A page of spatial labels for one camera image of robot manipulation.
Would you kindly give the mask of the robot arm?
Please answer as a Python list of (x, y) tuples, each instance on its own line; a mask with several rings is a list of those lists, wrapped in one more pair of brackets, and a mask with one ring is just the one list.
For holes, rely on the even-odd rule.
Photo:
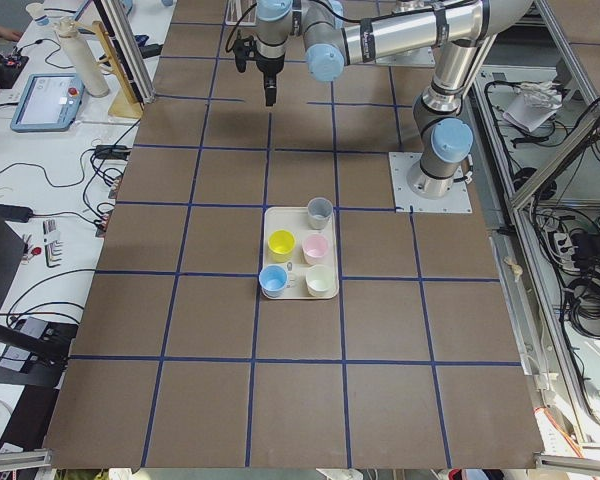
[(446, 196), (473, 144), (458, 116), (467, 91), (496, 36), (520, 20), (528, 1), (400, 1), (385, 15), (347, 19), (335, 1), (258, 1), (256, 35), (237, 42), (263, 74), (265, 103), (277, 96), (287, 40), (300, 37), (313, 78), (333, 82), (345, 67), (417, 68), (438, 50), (431, 81), (417, 97), (414, 119), (424, 151), (407, 174), (410, 189), (427, 199)]

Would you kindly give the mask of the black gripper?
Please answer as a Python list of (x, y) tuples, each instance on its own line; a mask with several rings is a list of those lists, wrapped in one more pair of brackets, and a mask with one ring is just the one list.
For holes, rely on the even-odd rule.
[(272, 107), (277, 101), (277, 75), (284, 68), (285, 55), (270, 58), (257, 54), (257, 67), (263, 74), (265, 106)]

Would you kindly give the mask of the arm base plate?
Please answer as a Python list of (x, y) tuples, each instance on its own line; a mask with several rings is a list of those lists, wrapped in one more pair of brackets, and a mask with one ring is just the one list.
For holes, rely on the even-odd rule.
[(405, 213), (471, 214), (468, 184), (461, 165), (453, 177), (438, 180), (421, 169), (420, 152), (390, 152), (395, 209)]

